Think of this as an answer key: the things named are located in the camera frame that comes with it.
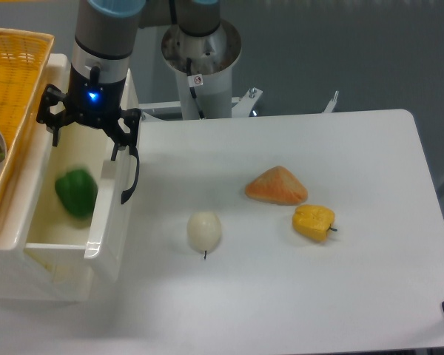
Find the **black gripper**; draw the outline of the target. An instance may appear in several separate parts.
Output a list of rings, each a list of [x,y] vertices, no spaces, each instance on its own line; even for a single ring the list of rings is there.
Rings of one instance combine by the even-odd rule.
[[[138,130],[141,110],[121,109],[121,98],[126,78],[114,83],[92,84],[71,66],[68,92],[47,84],[41,95],[36,121],[44,124],[53,135],[52,145],[58,146],[60,129],[77,123],[96,129],[110,129],[114,143],[111,161],[118,151],[129,147],[129,154],[138,157]],[[51,108],[63,104],[64,108],[52,113]]]

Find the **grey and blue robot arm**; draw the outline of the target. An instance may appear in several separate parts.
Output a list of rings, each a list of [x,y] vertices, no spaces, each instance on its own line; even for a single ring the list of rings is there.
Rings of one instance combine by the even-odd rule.
[[[67,92],[48,84],[36,120],[58,144],[60,128],[77,123],[103,130],[114,150],[137,157],[141,111],[121,99],[136,34],[142,27],[177,24],[193,36],[220,24],[219,1],[80,1]]]

